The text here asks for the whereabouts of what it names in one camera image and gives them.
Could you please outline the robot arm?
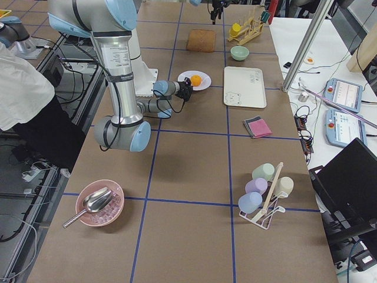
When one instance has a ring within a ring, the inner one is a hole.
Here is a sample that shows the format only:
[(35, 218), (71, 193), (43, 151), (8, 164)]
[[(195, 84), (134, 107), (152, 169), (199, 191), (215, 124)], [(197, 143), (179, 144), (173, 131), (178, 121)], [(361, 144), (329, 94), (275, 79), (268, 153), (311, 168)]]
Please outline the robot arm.
[[(202, 0), (189, 0), (189, 3), (194, 6), (199, 6), (202, 2)], [(226, 8), (229, 5), (227, 1), (221, 0), (210, 0), (206, 2), (211, 3), (214, 11), (221, 11), (223, 8)]]
[(101, 119), (94, 128), (103, 151), (143, 151), (151, 136), (144, 113), (171, 115), (171, 98), (189, 101), (193, 88), (183, 81), (158, 81), (140, 57), (136, 33), (139, 1), (49, 1), (53, 29), (89, 38), (108, 82), (114, 115)]

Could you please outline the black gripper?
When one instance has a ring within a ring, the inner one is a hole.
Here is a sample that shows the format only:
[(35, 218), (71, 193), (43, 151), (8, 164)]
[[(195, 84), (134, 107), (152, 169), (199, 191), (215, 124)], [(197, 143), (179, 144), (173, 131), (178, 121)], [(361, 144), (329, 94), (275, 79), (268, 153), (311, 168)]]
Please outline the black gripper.
[(222, 1), (222, 0), (211, 0), (211, 5), (213, 7), (213, 11), (220, 12), (221, 9), (224, 7), (224, 1)]
[(178, 81), (178, 90), (176, 96), (183, 99), (184, 101), (189, 101), (192, 95), (192, 85), (191, 80), (186, 77), (184, 81)]

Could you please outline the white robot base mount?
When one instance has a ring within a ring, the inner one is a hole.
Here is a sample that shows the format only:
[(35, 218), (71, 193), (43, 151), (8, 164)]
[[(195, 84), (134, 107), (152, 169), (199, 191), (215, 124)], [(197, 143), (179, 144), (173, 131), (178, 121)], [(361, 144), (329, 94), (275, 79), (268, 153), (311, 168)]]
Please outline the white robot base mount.
[(151, 97), (153, 95), (153, 85), (157, 81), (158, 69), (149, 68), (144, 62), (136, 29), (132, 30), (128, 46), (131, 67), (134, 73), (135, 94), (139, 97)]

